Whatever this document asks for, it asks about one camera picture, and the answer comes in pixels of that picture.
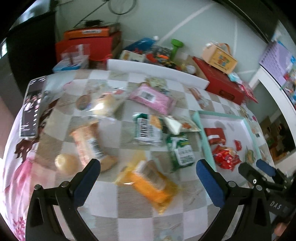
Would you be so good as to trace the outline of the person's right hand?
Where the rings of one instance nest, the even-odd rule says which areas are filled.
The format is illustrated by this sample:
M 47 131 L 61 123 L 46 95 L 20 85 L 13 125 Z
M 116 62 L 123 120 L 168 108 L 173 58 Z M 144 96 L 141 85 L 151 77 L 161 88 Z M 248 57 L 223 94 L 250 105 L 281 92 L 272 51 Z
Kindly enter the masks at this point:
M 274 229 L 274 234 L 276 235 L 276 238 L 274 240 L 278 240 L 280 236 L 284 233 L 285 229 L 287 228 L 286 223 L 278 223 L 276 228 Z

